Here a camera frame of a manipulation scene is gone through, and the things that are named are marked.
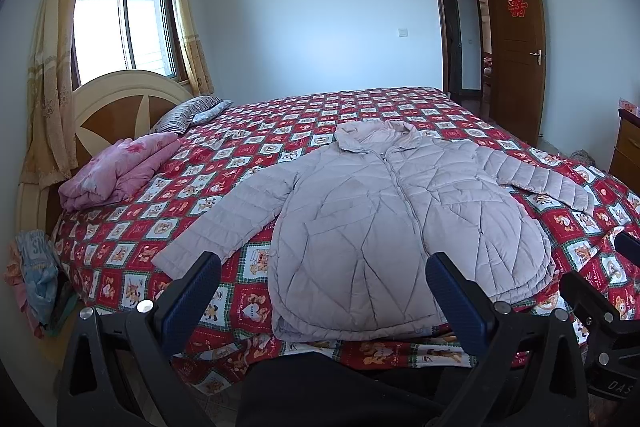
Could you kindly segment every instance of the pink folded blanket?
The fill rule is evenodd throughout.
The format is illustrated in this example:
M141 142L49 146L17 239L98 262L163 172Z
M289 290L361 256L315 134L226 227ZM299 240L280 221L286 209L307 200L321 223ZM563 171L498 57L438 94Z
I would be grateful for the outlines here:
M172 132L118 140L60 185L62 208L71 212L132 198L180 145Z

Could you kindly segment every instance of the beige curtain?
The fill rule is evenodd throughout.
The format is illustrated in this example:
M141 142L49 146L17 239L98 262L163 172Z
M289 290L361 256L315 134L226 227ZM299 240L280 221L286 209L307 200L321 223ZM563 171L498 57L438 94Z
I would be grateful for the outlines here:
M42 0L28 70L27 154L20 181L41 188L78 166L71 86L76 0Z
M180 50L194 96L213 92L209 69L204 59L202 44L196 33L189 0L173 0L175 23L178 28Z

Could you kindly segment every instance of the striped pillow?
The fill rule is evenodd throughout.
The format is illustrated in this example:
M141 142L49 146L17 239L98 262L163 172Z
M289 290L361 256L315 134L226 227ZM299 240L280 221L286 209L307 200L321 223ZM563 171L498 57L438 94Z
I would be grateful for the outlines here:
M191 100L181 103L164 115L158 123L153 126L149 133L174 132L184 134L191 124L191 120L198 113L209 110L218 105L222 100L210 94L197 96Z

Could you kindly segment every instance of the jacket zipper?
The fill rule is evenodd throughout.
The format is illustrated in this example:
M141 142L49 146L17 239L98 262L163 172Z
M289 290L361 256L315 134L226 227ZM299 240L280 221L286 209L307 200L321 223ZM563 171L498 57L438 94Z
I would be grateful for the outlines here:
M409 202L409 198L406 197L404 190L402 190L402 187L398 182L398 176L396 175L396 171L394 171L393 167L389 164L389 161L386 159L386 153L384 154L377 153L371 149L365 149L365 150L367 152L373 153L375 156L379 156L380 160L385 165L386 170L391 175L391 181L393 181L394 186L396 187L396 191L398 192L398 195L400 196L401 200L404 202L404 206L407 208L409 217L413 222L415 233L418 236L418 243L420 243L420 249L422 250L423 257L426 260L429 257L429 254L427 253L427 249L424 247L424 243L422 241L422 230L420 229L420 221L418 220L418 216L415 215L414 208L411 206L411 203Z

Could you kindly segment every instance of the wooden headboard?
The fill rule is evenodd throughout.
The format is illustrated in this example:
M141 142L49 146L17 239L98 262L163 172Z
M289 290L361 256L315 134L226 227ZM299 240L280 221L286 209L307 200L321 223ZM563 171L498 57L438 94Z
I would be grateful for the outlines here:
M138 138L169 110L191 98L174 80L142 70L105 74L74 91L78 168L123 138ZM16 233L41 229L51 234L62 208L58 185L40 190L21 183L15 209Z

